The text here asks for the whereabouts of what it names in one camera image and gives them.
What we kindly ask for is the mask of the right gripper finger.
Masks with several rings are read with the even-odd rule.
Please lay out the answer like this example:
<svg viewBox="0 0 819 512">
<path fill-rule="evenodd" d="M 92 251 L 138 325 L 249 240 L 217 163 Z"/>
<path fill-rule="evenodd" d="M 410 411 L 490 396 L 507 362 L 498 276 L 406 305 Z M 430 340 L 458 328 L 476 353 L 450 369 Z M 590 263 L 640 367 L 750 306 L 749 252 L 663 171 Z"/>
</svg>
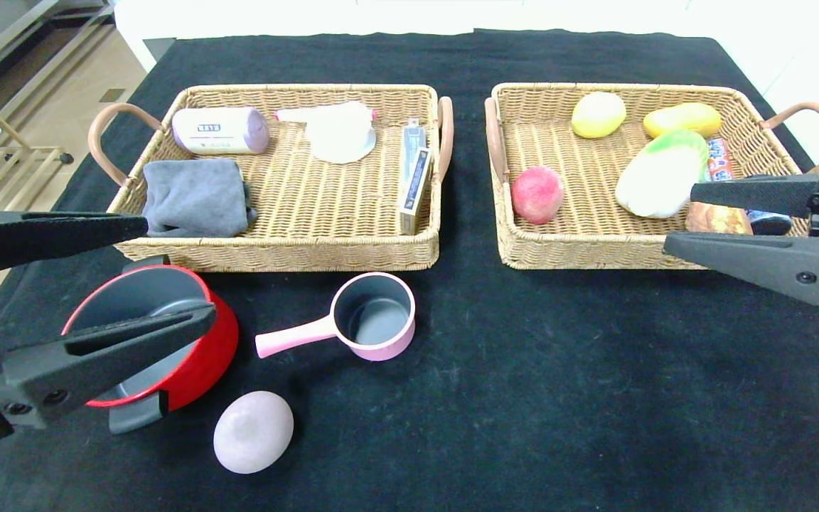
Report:
<svg viewBox="0 0 819 512">
<path fill-rule="evenodd" d="M 750 214 L 754 235 L 786 235 L 794 218 L 806 218 L 819 236 L 819 174 L 755 175 L 692 186 L 690 198 Z"/>
<path fill-rule="evenodd" d="M 663 252 L 819 305 L 819 237 L 673 231 L 664 240 Z"/>
</svg>

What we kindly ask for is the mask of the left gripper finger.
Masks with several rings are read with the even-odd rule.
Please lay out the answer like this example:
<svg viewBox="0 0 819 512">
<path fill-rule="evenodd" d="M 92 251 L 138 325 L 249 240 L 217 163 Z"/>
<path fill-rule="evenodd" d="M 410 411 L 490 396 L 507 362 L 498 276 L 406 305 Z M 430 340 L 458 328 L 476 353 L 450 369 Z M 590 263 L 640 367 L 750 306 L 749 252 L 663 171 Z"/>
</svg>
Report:
<svg viewBox="0 0 819 512">
<path fill-rule="evenodd" d="M 147 231 L 149 223 L 142 216 L 0 211 L 0 270 L 108 247 Z"/>
<path fill-rule="evenodd" d="M 0 412 L 14 427 L 45 429 L 204 336 L 216 318 L 214 304 L 191 299 L 162 314 L 71 331 L 7 353 Z"/>
</svg>

